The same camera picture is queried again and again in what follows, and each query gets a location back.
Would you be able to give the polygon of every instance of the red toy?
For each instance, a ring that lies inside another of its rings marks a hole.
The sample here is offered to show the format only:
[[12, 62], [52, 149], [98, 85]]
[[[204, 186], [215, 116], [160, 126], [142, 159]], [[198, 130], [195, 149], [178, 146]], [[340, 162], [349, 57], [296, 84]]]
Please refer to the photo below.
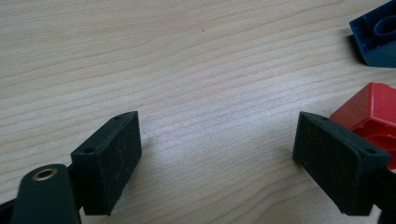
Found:
[[396, 169], [396, 89], [371, 82], [330, 118], [389, 152]]

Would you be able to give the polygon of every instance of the light wooden surface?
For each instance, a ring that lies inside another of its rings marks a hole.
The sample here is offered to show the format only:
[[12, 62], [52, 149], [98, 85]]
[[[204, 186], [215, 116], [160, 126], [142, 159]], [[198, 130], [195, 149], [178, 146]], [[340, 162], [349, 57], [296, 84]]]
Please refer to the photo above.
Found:
[[113, 215], [84, 223], [376, 223], [342, 215], [291, 152], [299, 111], [396, 86], [347, 39], [384, 3], [1, 1], [0, 203], [138, 110], [143, 157]]

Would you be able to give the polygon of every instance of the textured surface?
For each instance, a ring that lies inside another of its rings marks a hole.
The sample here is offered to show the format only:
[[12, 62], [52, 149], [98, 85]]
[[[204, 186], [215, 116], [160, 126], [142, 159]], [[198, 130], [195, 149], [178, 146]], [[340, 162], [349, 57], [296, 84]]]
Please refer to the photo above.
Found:
[[72, 152], [85, 214], [111, 214], [141, 155], [136, 111], [110, 119]]
[[293, 158], [342, 213], [369, 216], [377, 176], [387, 171], [390, 155], [331, 119], [301, 112]]
[[348, 23], [385, 3], [1, 1], [0, 200], [137, 110], [132, 182], [84, 223], [375, 223], [377, 210], [341, 215], [291, 152], [299, 111], [396, 87], [348, 42]]
[[11, 223], [80, 223], [66, 166], [45, 165], [26, 174]]

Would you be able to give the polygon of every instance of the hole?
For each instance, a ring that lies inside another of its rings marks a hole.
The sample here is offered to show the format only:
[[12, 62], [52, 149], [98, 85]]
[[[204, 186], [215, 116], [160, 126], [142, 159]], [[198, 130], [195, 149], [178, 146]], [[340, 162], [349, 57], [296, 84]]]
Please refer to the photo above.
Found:
[[389, 16], [379, 21], [375, 25], [374, 31], [378, 35], [390, 35], [392, 33], [396, 33], [396, 16]]
[[371, 148], [366, 148], [365, 150], [366, 150], [366, 152], [368, 152], [370, 154], [375, 154], [376, 153], [376, 151], [374, 149], [371, 149]]
[[50, 179], [51, 177], [55, 176], [58, 173], [58, 170], [55, 168], [48, 168], [42, 171], [39, 171], [33, 175], [34, 181], [43, 181], [46, 179]]
[[85, 148], [84, 149], [84, 152], [85, 153], [93, 153], [95, 151], [95, 148], [94, 147], [89, 147], [89, 148]]

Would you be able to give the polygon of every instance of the plastic toy piece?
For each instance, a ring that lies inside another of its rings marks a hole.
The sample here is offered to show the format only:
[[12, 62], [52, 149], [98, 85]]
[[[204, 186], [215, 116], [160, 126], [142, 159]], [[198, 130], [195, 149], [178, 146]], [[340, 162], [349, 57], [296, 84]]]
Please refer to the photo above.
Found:
[[396, 90], [382, 83], [369, 83], [330, 118], [392, 155], [396, 168]]
[[368, 66], [396, 67], [396, 0], [349, 23]]
[[66, 166], [42, 166], [22, 179], [12, 223], [81, 223]]
[[72, 152], [87, 215], [110, 215], [142, 155], [137, 112], [109, 120]]
[[376, 204], [379, 223], [396, 223], [396, 174], [387, 169], [388, 152], [331, 119], [301, 112], [293, 158], [342, 213], [368, 216]]
[[21, 182], [18, 198], [0, 205], [0, 224], [80, 223], [110, 215], [142, 155], [137, 111], [109, 120], [72, 152], [67, 168], [37, 168]]

